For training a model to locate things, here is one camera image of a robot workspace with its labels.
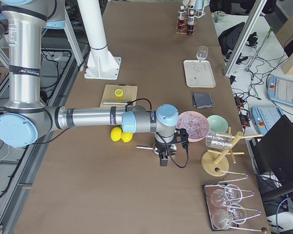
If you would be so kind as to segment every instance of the blue control panel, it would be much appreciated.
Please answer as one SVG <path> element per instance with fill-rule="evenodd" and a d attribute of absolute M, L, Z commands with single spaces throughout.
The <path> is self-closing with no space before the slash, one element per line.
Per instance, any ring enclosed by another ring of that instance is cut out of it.
<path fill-rule="evenodd" d="M 279 106 L 253 106 L 251 114 L 254 124 L 262 135 L 265 135 L 284 115 Z"/>
<path fill-rule="evenodd" d="M 268 80 L 267 94 L 272 101 L 293 106 L 293 81 L 272 76 Z"/>

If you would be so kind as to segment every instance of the light green bowl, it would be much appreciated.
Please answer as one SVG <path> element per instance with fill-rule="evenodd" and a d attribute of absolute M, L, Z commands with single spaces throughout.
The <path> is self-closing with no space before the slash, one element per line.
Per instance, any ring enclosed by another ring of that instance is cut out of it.
<path fill-rule="evenodd" d="M 212 132 L 225 133 L 228 130 L 228 123 L 221 116 L 210 116 L 207 118 L 207 120 L 209 122 L 209 127 Z"/>

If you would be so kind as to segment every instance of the yellow cap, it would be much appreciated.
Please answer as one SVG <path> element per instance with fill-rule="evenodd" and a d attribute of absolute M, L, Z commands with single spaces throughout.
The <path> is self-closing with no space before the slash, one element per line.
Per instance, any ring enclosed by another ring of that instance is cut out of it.
<path fill-rule="evenodd" d="M 124 95 L 124 92 L 123 92 L 122 89 L 116 89 L 116 90 L 115 90 L 115 96 L 116 96 L 116 97 L 120 98 L 120 97 L 122 97 L 123 95 Z"/>

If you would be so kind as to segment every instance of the white pillar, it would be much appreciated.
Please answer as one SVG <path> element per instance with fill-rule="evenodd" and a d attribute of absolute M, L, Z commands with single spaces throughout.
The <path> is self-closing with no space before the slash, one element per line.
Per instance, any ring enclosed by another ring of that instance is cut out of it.
<path fill-rule="evenodd" d="M 113 57 L 107 48 L 99 1 L 77 2 L 91 49 L 84 77 L 116 80 L 121 58 Z"/>

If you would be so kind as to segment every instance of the white tray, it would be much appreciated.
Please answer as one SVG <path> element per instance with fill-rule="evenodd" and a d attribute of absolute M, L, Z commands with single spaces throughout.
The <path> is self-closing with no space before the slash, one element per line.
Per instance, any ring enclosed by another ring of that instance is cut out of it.
<path fill-rule="evenodd" d="M 201 62 L 198 60 L 185 60 L 184 69 L 187 86 L 191 88 L 213 88 L 216 86 L 210 62 L 206 60 Z"/>

